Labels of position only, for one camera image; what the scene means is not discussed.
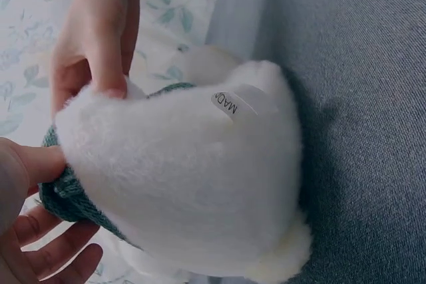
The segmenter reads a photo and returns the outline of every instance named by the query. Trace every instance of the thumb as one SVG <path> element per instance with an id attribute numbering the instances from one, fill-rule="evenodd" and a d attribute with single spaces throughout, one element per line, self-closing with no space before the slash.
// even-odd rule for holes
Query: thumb
<path id="1" fill-rule="evenodd" d="M 86 50 L 95 91 L 114 98 L 124 98 L 127 92 L 122 71 L 121 41 L 118 36 L 104 36 Z"/>
<path id="2" fill-rule="evenodd" d="M 64 168 L 59 147 L 32 148 L 0 139 L 0 234 L 19 215 L 28 189 L 53 181 Z"/>

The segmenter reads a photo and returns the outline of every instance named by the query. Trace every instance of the fingernail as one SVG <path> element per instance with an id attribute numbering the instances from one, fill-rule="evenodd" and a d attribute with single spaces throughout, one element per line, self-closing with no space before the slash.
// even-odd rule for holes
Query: fingernail
<path id="1" fill-rule="evenodd" d="M 126 93 L 124 91 L 117 90 L 117 89 L 108 90 L 105 92 L 105 94 L 109 96 L 110 98 L 117 98 L 117 99 L 123 99 L 126 96 Z"/>

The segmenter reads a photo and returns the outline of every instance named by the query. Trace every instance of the plush ear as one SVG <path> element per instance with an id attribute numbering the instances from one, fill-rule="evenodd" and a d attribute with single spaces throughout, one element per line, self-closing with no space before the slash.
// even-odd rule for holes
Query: plush ear
<path id="1" fill-rule="evenodd" d="M 173 64 L 184 73 L 184 80 L 196 86 L 223 83 L 242 61 L 213 46 L 193 47 L 178 55 Z"/>

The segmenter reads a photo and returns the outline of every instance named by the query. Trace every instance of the hand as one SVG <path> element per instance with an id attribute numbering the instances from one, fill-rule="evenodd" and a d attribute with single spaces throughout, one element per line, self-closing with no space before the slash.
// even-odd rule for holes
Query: hand
<path id="1" fill-rule="evenodd" d="M 53 181 L 64 167 L 59 147 L 30 148 L 0 138 L 0 283 L 83 284 L 95 271 L 102 249 L 92 244 L 60 273 L 40 281 L 58 271 L 97 232 L 98 227 L 88 222 L 74 224 L 38 251 L 21 251 L 60 224 L 42 207 L 18 214 L 25 198 L 37 192 L 37 184 Z"/>
<path id="2" fill-rule="evenodd" d="M 139 28 L 139 0 L 74 0 L 53 52 L 53 114 L 93 81 L 124 98 Z"/>

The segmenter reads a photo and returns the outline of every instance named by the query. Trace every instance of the white plush toy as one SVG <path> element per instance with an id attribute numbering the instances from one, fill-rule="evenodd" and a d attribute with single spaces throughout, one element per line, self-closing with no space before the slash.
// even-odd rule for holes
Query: white plush toy
<path id="1" fill-rule="evenodd" d="M 275 64 L 206 74 L 214 64 L 196 56 L 194 88 L 149 100 L 130 81 L 126 100 L 83 89 L 55 119 L 59 142 L 86 195 L 134 245 L 110 235 L 137 271 L 158 283 L 192 273 L 286 281 L 311 245 L 292 92 Z"/>

